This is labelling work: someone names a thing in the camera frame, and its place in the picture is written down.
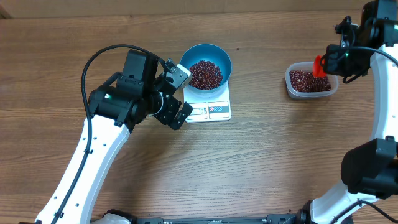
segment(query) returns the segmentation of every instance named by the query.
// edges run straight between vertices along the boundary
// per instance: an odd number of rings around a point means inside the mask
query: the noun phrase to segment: pile of beans
[[[202,60],[192,65],[189,70],[192,72],[192,81],[189,84],[199,90],[217,88],[223,80],[220,68],[211,62]]]
[[[312,72],[290,71],[290,82],[295,91],[301,93],[315,93],[330,91],[331,86],[328,77],[315,78]]]

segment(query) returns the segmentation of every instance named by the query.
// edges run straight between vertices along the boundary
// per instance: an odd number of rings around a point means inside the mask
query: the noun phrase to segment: white scale
[[[201,90],[188,85],[184,88],[184,101],[193,108],[191,115],[185,120],[187,123],[231,119],[228,81],[213,93],[201,93]]]

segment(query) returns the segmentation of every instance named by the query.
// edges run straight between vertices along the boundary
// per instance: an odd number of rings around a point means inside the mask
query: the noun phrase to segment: wood grain
[[[354,10],[370,0],[1,0],[16,19],[222,12]]]
[[[199,43],[233,60],[233,118],[171,131],[136,126],[99,194],[93,218],[111,208],[140,217],[261,216],[293,212],[340,180],[345,153],[373,125],[372,75],[333,96],[292,100],[292,63],[324,54],[333,25],[361,11],[116,16],[0,21],[0,223],[31,222],[58,185],[84,119],[80,75],[97,50],[135,44],[179,61]],[[101,55],[91,91],[123,68],[127,50]],[[378,202],[398,217],[395,197]],[[370,208],[356,223],[388,223]]]

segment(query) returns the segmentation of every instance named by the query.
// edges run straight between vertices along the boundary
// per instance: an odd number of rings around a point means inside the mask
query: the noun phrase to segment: red object
[[[312,68],[312,72],[313,72],[313,76],[315,78],[325,78],[326,77],[326,73],[323,71],[322,66],[319,64],[319,61],[321,60],[322,56],[318,55],[315,58],[315,61],[313,62],[313,68]]]

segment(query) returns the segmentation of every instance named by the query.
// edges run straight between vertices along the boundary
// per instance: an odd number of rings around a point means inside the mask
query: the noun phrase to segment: clear plastic container
[[[292,70],[300,70],[304,72],[312,72],[313,68],[313,62],[300,62],[300,63],[295,63],[291,65],[287,70],[286,70],[286,86],[287,86],[287,93],[289,96],[293,99],[313,99],[313,98],[320,98],[324,96],[330,96],[334,93],[336,93],[337,88],[338,88],[338,77],[336,75],[328,75],[329,82],[331,85],[331,90],[330,91],[323,91],[323,92],[318,92],[318,93],[301,93],[298,91],[295,91],[293,89],[292,83],[290,81],[290,71]]]

